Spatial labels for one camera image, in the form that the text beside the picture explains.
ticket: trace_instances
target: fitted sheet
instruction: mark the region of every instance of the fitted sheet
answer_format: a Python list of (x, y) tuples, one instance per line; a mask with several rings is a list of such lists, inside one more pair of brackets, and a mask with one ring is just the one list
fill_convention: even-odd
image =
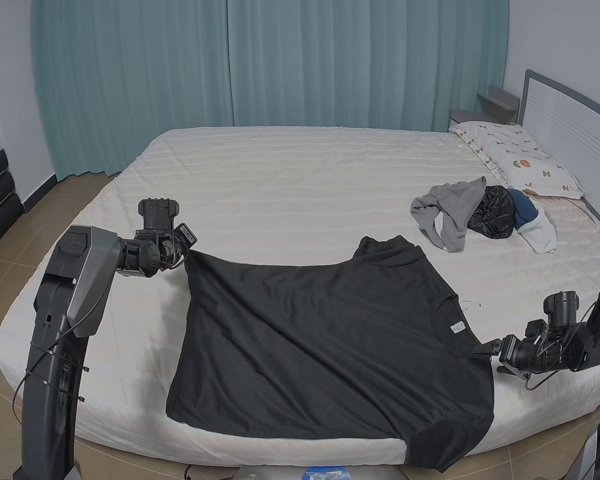
[[(543, 300), (577, 290), (584, 314), (600, 290), (600, 225), (579, 202), (538, 198), (557, 229), (555, 253), (536, 255), (514, 233), (490, 240), (468, 231), (462, 252), (437, 249), (409, 213), (432, 185), (496, 179), (450, 133), (318, 127), (172, 130), (80, 212), (75, 224), (132, 237), (137, 203), (180, 203), (196, 248), (254, 264), (314, 265), (348, 260), (363, 236), (398, 234), (421, 245), (458, 293), (481, 341), (524, 334), (542, 318)], [(15, 388), (34, 324), (32, 302), (44, 258), (0, 327), (0, 369)], [(169, 420), (165, 402), (185, 331), (189, 290), (184, 268), (150, 280), (116, 276), (100, 329), (89, 341), (76, 435), (147, 456), (202, 465), (357, 465), (402, 463), (399, 439), (294, 440), (221, 435)], [(495, 418), (472, 453), (494, 449), (593, 411), (600, 366), (561, 372), (533, 392), (495, 372)]]

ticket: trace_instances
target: curtain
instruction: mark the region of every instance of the curtain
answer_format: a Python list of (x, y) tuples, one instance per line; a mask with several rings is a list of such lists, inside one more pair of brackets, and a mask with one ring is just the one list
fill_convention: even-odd
[(226, 31), (226, 0), (33, 0), (57, 178), (118, 172), (173, 128), (231, 126)]
[(502, 87), (508, 0), (227, 0), (236, 125), (445, 131)]
[(172, 128), (444, 131), (502, 86), (508, 0), (33, 0), (59, 179), (117, 172)]

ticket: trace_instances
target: pillow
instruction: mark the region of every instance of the pillow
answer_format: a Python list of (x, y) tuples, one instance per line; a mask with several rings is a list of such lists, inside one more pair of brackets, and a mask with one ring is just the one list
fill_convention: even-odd
[(556, 164), (517, 124), (467, 121), (452, 126), (507, 188), (580, 199), (584, 191), (567, 169)]

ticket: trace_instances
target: crumpled black clothing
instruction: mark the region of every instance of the crumpled black clothing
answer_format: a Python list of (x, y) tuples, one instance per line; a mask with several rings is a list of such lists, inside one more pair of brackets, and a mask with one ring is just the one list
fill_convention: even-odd
[(336, 265), (190, 251), (191, 306), (167, 416), (256, 438), (400, 438), (446, 468), (493, 421), (489, 359), (420, 247), (365, 237)]
[(516, 225), (516, 206), (501, 185), (488, 186), (467, 228), (489, 238), (509, 238)]

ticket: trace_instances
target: tile floor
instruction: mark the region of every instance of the tile floor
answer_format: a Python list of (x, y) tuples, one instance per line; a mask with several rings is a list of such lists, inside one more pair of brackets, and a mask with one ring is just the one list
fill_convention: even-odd
[[(35, 267), (72, 220), (111, 178), (104, 174), (71, 176), (58, 183), (33, 210), (20, 217), (0, 240), (0, 323)], [(20, 464), (20, 426), (11, 414), (13, 391), (0, 372), (0, 479)], [(567, 471), (600, 409), (497, 450), (465, 457), (444, 474), (404, 468), (409, 480), (556, 480)], [(84, 480), (163, 480), (182, 478), (185, 465), (122, 452), (77, 440), (75, 454)], [(234, 469), (194, 467), (192, 480), (218, 480)]]

